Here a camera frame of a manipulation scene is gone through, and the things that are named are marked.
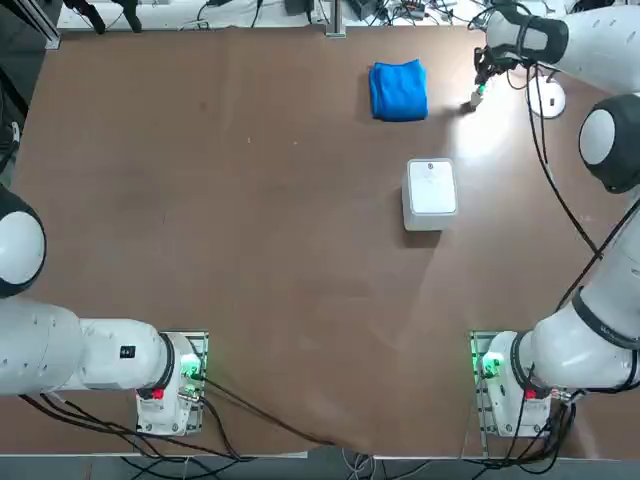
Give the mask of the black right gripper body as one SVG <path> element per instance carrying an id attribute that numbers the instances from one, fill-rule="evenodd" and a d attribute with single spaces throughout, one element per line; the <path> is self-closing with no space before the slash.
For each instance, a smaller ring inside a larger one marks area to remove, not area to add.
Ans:
<path id="1" fill-rule="evenodd" d="M 517 59 L 496 56 L 489 46 L 475 47 L 473 62 L 477 73 L 506 73 L 519 65 Z"/>

